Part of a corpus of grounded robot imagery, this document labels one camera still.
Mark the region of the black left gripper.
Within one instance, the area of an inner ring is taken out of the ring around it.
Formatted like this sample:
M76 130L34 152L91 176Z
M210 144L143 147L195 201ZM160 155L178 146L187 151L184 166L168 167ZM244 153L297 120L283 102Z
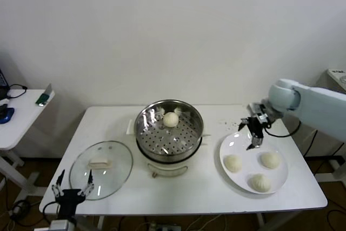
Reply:
M56 197L56 202L60 208L58 219L72 219L75 216L77 206L85 201L85 195L89 195L94 189L92 170L89 171L88 181L83 189L61 189L65 170L62 171L55 184L52 185L52 191Z

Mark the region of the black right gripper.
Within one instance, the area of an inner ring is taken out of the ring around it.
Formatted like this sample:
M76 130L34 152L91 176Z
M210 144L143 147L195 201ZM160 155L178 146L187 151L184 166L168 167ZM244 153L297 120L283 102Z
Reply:
M256 117L242 118L237 131L241 131L245 126L248 126L252 136L251 144L246 148L246 150L259 148L263 142L263 129L267 126L267 122L263 123Z

